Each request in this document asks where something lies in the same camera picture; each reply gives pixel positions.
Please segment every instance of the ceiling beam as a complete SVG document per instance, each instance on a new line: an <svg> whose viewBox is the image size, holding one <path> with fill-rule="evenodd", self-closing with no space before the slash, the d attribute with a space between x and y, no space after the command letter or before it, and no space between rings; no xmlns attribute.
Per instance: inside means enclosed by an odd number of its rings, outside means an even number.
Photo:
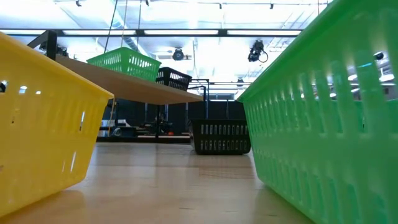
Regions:
<svg viewBox="0 0 398 224"><path fill-rule="evenodd" d="M38 36L47 29L0 29L11 36ZM107 29L51 29L59 37L107 37ZM110 37L297 37L302 29L113 29Z"/></svg>

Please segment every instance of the ceiling light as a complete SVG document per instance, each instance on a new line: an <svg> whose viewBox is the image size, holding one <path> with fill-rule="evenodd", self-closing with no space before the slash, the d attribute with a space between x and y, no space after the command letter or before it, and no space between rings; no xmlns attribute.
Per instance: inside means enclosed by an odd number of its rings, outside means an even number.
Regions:
<svg viewBox="0 0 398 224"><path fill-rule="evenodd" d="M135 30L111 30L109 33L108 30L64 30L64 34L66 35L135 35Z"/></svg>
<svg viewBox="0 0 398 224"><path fill-rule="evenodd" d="M301 30L228 30L228 35L267 35L296 37Z"/></svg>
<svg viewBox="0 0 398 224"><path fill-rule="evenodd" d="M111 30L111 35L135 35L135 30Z"/></svg>
<svg viewBox="0 0 398 224"><path fill-rule="evenodd" d="M350 76L348 77L348 80L349 80L349 81L353 81L353 80L356 79L356 78L358 78L357 75L350 75Z"/></svg>
<svg viewBox="0 0 398 224"><path fill-rule="evenodd" d="M17 29L7 29L7 30L0 30L8 35L40 35L45 32L45 30L17 30Z"/></svg>
<svg viewBox="0 0 398 224"><path fill-rule="evenodd" d="M393 74L388 74L388 75L382 75L379 80L381 82L385 82L385 81L389 81L389 80L393 80L394 79L394 75Z"/></svg>
<svg viewBox="0 0 398 224"><path fill-rule="evenodd" d="M227 102L227 100L210 100L210 101L214 101L214 102Z"/></svg>
<svg viewBox="0 0 398 224"><path fill-rule="evenodd" d="M145 30L146 35L217 35L218 30Z"/></svg>

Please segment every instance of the wooden table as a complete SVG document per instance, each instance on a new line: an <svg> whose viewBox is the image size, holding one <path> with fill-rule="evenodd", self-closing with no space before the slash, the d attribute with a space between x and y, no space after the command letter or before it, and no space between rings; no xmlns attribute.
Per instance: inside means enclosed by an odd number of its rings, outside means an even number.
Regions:
<svg viewBox="0 0 398 224"><path fill-rule="evenodd" d="M257 179L251 155L198 156L188 145L101 143L86 179L0 223L301 224Z"/></svg>
<svg viewBox="0 0 398 224"><path fill-rule="evenodd" d="M203 100L203 97L199 95L89 65L67 57L58 55L57 62L110 91L115 95L115 98L154 105L171 105Z"/></svg>

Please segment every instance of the fluorescent light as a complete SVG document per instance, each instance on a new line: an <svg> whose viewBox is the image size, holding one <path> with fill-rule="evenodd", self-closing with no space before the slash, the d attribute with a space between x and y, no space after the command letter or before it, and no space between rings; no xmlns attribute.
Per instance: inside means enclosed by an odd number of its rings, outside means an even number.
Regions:
<svg viewBox="0 0 398 224"><path fill-rule="evenodd" d="M238 83L238 82L214 82L214 84L210 85L250 85L251 83Z"/></svg>
<svg viewBox="0 0 398 224"><path fill-rule="evenodd" d="M64 30L64 34L66 35L108 35L108 30ZM135 30L111 30L110 35L134 35L136 34Z"/></svg>
<svg viewBox="0 0 398 224"><path fill-rule="evenodd" d="M214 101L214 102L226 102L226 100L210 100L210 101Z"/></svg>
<svg viewBox="0 0 398 224"><path fill-rule="evenodd" d="M389 81L389 80L393 80L394 79L394 75L393 74L388 74L388 75L382 75L379 80L381 82L385 82L385 81Z"/></svg>
<svg viewBox="0 0 398 224"><path fill-rule="evenodd" d="M135 35L135 30L111 30L111 35Z"/></svg>
<svg viewBox="0 0 398 224"><path fill-rule="evenodd" d="M145 30L146 35L217 35L218 30Z"/></svg>
<svg viewBox="0 0 398 224"><path fill-rule="evenodd" d="M228 30L228 35L298 36L301 30Z"/></svg>
<svg viewBox="0 0 398 224"><path fill-rule="evenodd" d="M357 75L350 75L350 76L348 77L348 80L349 80L349 81L353 81L353 80L356 79L356 78L358 78Z"/></svg>
<svg viewBox="0 0 398 224"><path fill-rule="evenodd" d="M210 89L210 94L212 94L212 93L215 93L215 94L235 94L235 93L237 93L238 92L238 90L237 89L230 89L230 90L227 90L227 89L225 89L225 90L212 90L212 89Z"/></svg>
<svg viewBox="0 0 398 224"><path fill-rule="evenodd" d="M64 30L66 35L107 35L108 30Z"/></svg>
<svg viewBox="0 0 398 224"><path fill-rule="evenodd" d="M7 29L7 30L0 30L0 32L3 32L8 35L40 35L45 32L45 30L12 30L12 29Z"/></svg>

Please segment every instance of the yellow basket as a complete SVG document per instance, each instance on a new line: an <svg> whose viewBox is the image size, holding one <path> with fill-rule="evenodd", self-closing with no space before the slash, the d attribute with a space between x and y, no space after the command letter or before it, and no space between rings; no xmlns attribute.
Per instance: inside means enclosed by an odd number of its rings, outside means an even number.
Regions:
<svg viewBox="0 0 398 224"><path fill-rule="evenodd" d="M85 178L113 95L2 33L0 82L1 217Z"/></svg>

